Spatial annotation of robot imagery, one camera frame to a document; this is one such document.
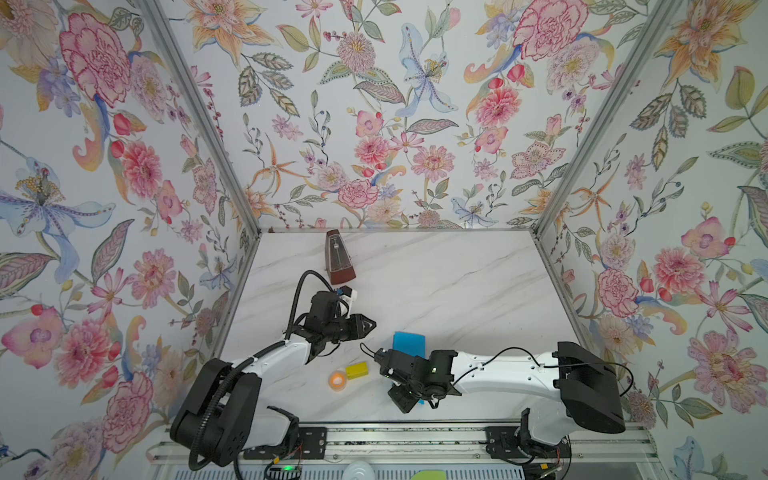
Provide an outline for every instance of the floral wallpaper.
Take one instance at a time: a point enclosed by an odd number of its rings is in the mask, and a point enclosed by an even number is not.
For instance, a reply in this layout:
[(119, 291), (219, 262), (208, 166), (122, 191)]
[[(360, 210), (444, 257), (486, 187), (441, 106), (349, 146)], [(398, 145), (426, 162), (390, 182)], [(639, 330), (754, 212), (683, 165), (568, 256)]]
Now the floral wallpaper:
[(0, 78), (0, 477), (138, 478), (252, 234), (132, 0), (0, 0)]
[(273, 230), (530, 227), (653, 6), (163, 3)]
[(760, 0), (681, 2), (543, 237), (680, 480), (768, 475), (767, 22)]

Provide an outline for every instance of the black mounting plate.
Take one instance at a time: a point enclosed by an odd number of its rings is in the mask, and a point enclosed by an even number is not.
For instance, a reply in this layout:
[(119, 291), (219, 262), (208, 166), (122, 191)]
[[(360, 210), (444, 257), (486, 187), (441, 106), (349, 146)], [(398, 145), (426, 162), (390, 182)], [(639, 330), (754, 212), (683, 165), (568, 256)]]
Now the black mounting plate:
[(531, 458), (531, 455), (536, 458), (557, 458), (558, 450), (560, 450), (560, 458), (571, 457), (571, 445), (566, 439), (562, 439), (560, 443), (553, 446), (537, 443), (531, 447), (530, 452), (521, 451), (519, 448), (520, 442), (516, 435), (519, 429), (520, 427), (516, 426), (486, 427), (485, 440), (488, 444), (485, 446), (485, 451), (488, 452), (491, 458), (515, 460), (518, 463), (528, 460)]
[[(325, 427), (299, 427), (299, 442), (302, 443), (301, 453), (297, 453), (293, 458), (284, 458), (285, 460), (323, 460), (326, 456), (326, 440), (328, 429)], [(243, 450), (243, 458), (246, 460), (271, 460), (275, 454), (271, 449), (256, 447), (250, 450)]]

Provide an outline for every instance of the yellow sponge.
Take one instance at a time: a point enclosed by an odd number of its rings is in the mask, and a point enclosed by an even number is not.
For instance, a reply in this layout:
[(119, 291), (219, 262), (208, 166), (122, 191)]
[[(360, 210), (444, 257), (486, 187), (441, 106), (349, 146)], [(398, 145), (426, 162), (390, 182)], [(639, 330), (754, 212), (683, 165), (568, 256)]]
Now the yellow sponge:
[(361, 376), (368, 375), (368, 364), (365, 362), (356, 363), (346, 367), (346, 378), (357, 379)]

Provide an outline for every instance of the blue flower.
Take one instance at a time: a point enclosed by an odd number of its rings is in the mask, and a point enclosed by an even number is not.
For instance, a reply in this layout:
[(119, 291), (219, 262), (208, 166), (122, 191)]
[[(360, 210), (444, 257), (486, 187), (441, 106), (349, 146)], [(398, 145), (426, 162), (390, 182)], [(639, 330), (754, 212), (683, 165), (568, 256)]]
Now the blue flower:
[(379, 188), (379, 196), (392, 198), (397, 195), (397, 189), (392, 184), (387, 184), (384, 187)]
[(22, 196), (13, 197), (0, 189), (0, 218), (8, 221), (13, 234), (25, 237), (30, 232), (46, 233), (56, 240), (61, 260), (54, 273), (56, 283), (63, 283), (78, 268), (80, 257), (69, 241), (75, 226), (95, 228), (109, 221), (114, 204), (85, 202), (76, 207), (59, 205), (65, 199), (59, 190), (58, 177), (47, 164), (27, 157), (27, 168), (16, 171), (16, 189)]
[(467, 206), (467, 203), (469, 200), (465, 200), (463, 198), (453, 197), (451, 199), (451, 203), (453, 203), (453, 212), (458, 215), (458, 219), (462, 222), (466, 222), (470, 228), (472, 228), (475, 224), (480, 225), (481, 227), (490, 227), (494, 223), (498, 222), (498, 220), (493, 220), (492, 218), (483, 217), (481, 215), (482, 213), (482, 202), (478, 202), (475, 205)]
[(147, 351), (141, 353), (141, 365), (144, 367), (144, 371), (150, 377), (154, 377), (157, 372), (157, 364), (160, 363), (162, 351), (157, 348), (157, 345), (147, 345)]
[(503, 25), (496, 25), (489, 33), (488, 37), (488, 47), (493, 46), (493, 48), (499, 48), (502, 45), (503, 41), (507, 41), (507, 28)]
[(442, 113), (458, 110), (458, 107), (451, 103), (448, 95), (435, 89), (435, 83), (448, 69), (448, 54), (443, 52), (439, 58), (430, 58), (424, 62), (424, 68), (421, 66), (420, 56), (424, 42), (419, 30), (410, 23), (402, 26), (402, 47), (400, 48), (400, 63), (406, 68), (405, 82), (413, 87), (413, 99), (411, 103), (404, 108), (400, 108), (395, 115), (398, 117), (411, 117), (416, 113), (419, 102), (426, 96), (429, 96), (429, 103), (435, 110)]
[(230, 263), (227, 268), (224, 268), (224, 262), (221, 261), (221, 257), (216, 257), (216, 266), (214, 267), (214, 272), (216, 272), (216, 274), (214, 275), (211, 272), (203, 273), (203, 275), (200, 276), (200, 285), (205, 286), (209, 290), (221, 288), (222, 285), (227, 290), (232, 290), (234, 285), (232, 284), (230, 276), (235, 270), (236, 262), (237, 258), (235, 257), (235, 259), (232, 260), (232, 263)]
[(654, 329), (654, 326), (650, 324), (650, 319), (642, 315), (633, 315), (624, 321), (632, 328), (634, 335), (641, 340), (648, 340), (648, 334)]
[(56, 108), (63, 110), (65, 115), (71, 118), (72, 112), (80, 114), (80, 106), (78, 105), (80, 95), (74, 93), (69, 87), (66, 91), (62, 91), (58, 86), (54, 86), (51, 93), (54, 96)]

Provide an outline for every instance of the table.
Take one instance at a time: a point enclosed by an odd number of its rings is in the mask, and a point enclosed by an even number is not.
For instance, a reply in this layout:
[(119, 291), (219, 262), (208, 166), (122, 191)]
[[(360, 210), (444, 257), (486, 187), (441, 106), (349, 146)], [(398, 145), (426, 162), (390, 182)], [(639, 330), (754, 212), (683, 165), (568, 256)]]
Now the table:
[[(392, 347), (394, 332), (426, 336), (426, 352), (454, 349), (495, 355), (508, 346), (534, 354), (576, 342), (563, 306), (526, 231), (343, 233), (357, 274), (353, 312), (377, 322), (364, 342)], [(265, 233), (224, 343), (221, 358), (242, 359), (282, 337), (296, 282), (305, 270), (325, 273), (324, 233)], [(308, 276), (296, 315), (323, 290)], [(329, 344), (325, 353), (333, 348)], [(369, 375), (342, 392), (328, 387), (334, 370), (367, 361)], [(278, 406), (302, 422), (516, 419), (537, 400), (483, 392), (449, 396), (438, 409), (417, 405), (401, 413), (387, 396), (391, 382), (362, 354), (343, 343), (261, 390), (259, 404)]]

